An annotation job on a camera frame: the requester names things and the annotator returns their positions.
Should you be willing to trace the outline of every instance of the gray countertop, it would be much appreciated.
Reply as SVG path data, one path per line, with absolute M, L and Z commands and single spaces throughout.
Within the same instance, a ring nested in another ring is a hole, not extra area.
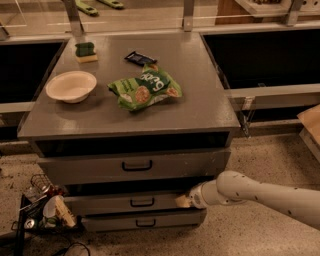
M 59 137 L 108 137 L 229 131 L 239 127 L 229 100 L 198 33 L 96 35 L 92 41 L 97 62 L 79 64 L 75 59 L 76 39 L 68 42 L 51 77 L 82 70 L 95 75 L 97 87 L 78 104 L 50 99 L 42 90 L 33 109 L 18 132 L 20 139 Z M 139 77 L 141 67 L 124 60 L 132 51 L 158 60 L 181 86 L 183 97 L 166 99 L 144 110 L 131 113 L 121 109 L 107 84 Z

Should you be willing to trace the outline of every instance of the drawer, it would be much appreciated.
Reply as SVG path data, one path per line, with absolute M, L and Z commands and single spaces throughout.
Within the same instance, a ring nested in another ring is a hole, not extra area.
M 204 221 L 206 214 L 207 212 L 205 209 L 161 211 L 121 216 L 83 218 L 82 224 L 89 232 L 198 226 Z
M 177 154 L 41 158 L 39 166 L 59 185 L 212 176 L 223 170 L 230 149 Z
M 154 211 L 177 208 L 181 192 L 154 191 L 98 196 L 65 197 L 71 212 L 78 216 L 121 212 Z

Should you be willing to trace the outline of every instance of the green chip bag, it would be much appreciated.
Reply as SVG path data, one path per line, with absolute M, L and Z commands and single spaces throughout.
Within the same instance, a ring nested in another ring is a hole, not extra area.
M 129 111 L 151 106 L 168 97 L 181 97 L 180 86 L 155 64 L 145 64 L 139 78 L 120 79 L 108 84 L 118 104 Z

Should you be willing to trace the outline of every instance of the sponge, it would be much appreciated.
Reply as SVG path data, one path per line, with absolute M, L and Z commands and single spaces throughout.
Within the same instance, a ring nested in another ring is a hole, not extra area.
M 97 61 L 98 56 L 95 51 L 94 44 L 92 42 L 79 43 L 75 45 L 76 50 L 76 60 L 79 63 Z

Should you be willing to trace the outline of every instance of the cabinet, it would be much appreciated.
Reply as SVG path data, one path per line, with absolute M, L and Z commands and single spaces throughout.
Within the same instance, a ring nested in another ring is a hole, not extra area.
M 65 202 L 89 231 L 200 225 L 205 210 L 179 209 L 175 199 L 224 170 L 239 129 L 232 106 L 198 33 L 96 35 L 98 62 L 79 64 L 68 42 L 52 76 L 72 70 L 98 84 L 78 104 L 42 91 L 18 136 L 39 155 L 49 179 L 68 191 Z M 183 97 L 130 113 L 107 84 L 139 77 L 126 62 L 133 50 L 158 59 Z

